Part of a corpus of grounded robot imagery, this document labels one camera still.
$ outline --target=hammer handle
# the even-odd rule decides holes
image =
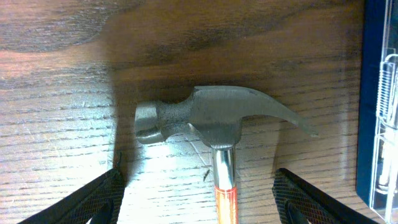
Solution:
[[[218,224],[238,224],[238,200],[236,187],[229,190],[216,189]]]

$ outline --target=claw hammer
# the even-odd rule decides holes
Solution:
[[[238,86],[197,86],[177,104],[139,103],[135,133],[142,144],[162,142],[177,133],[194,134],[212,148],[218,222],[238,224],[234,146],[241,139],[242,118],[251,115],[282,118],[317,135],[303,118],[272,97]]]

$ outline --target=hammer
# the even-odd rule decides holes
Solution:
[[[183,102],[137,105],[135,133],[142,144],[165,141],[177,133],[194,134],[212,148],[219,224],[238,224],[234,146],[242,118],[269,115],[290,121],[311,136],[317,132],[299,115],[257,90],[238,86],[196,86]]]

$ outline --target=wooden table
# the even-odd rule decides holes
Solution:
[[[279,223],[286,167],[376,218],[355,193],[363,1],[0,2],[0,220],[64,198],[123,152],[120,223],[215,223],[210,151],[195,136],[143,146],[134,110],[195,85],[263,91],[314,124],[270,117],[237,145],[241,223]]]

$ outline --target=orange handle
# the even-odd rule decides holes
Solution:
[[[238,200],[236,187],[230,190],[216,188],[216,204],[219,224],[238,224]]]

